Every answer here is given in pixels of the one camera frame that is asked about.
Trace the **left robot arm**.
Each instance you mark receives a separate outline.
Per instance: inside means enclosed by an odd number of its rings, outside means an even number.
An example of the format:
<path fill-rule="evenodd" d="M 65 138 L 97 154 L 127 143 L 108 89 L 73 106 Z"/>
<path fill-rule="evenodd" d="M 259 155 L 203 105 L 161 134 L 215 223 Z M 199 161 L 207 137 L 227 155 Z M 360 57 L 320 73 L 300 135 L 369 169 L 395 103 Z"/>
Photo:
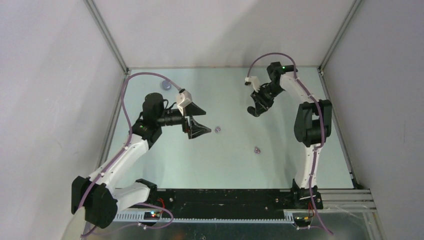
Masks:
<path fill-rule="evenodd" d="M 130 126 L 128 139 L 116 153 L 88 177 L 78 176 L 71 185 L 71 213 L 84 209 L 84 220 L 104 229 L 116 215 L 141 203 L 153 208 L 158 202 L 156 185 L 139 179 L 132 185 L 118 188 L 119 180 L 146 154 L 162 134 L 162 128 L 181 126 L 188 138 L 195 139 L 212 130 L 194 117 L 206 111 L 192 101 L 191 94 L 183 89 L 176 96 L 176 108 L 167 108 L 158 92 L 145 96 L 139 118 Z"/>

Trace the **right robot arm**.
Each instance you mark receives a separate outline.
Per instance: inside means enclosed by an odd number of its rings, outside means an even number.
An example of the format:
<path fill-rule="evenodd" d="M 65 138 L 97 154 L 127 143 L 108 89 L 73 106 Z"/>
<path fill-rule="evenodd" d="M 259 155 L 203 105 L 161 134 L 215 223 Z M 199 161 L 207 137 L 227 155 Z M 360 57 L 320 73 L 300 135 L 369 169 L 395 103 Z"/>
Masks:
<path fill-rule="evenodd" d="M 272 62 L 266 71 L 270 79 L 267 83 L 261 83 L 257 76 L 250 74 L 244 79 L 244 84 L 253 88 L 250 96 L 254 106 L 249 106 L 247 112 L 259 117 L 272 107 L 282 92 L 289 93 L 295 100 L 298 108 L 293 132 L 295 139 L 303 144 L 303 153 L 286 204 L 295 209 L 321 210 L 317 168 L 322 148 L 332 133 L 332 103 L 328 99 L 317 99 L 302 83 L 294 65 Z"/>

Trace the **purple earbud charging case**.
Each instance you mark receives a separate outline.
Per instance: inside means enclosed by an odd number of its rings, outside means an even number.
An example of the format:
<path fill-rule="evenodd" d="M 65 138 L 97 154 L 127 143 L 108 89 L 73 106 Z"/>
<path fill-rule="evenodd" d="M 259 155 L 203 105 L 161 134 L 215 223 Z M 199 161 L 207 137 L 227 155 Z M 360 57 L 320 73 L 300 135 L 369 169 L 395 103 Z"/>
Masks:
<path fill-rule="evenodd" d="M 169 90 L 171 90 L 171 89 L 172 89 L 172 87 L 173 87 L 173 85 L 172 85 L 169 81 L 167 81 L 167 80 L 163 80 L 163 81 L 161 82 L 160 86 L 161 86 L 161 88 L 162 88 L 164 91 L 169 91 Z"/>

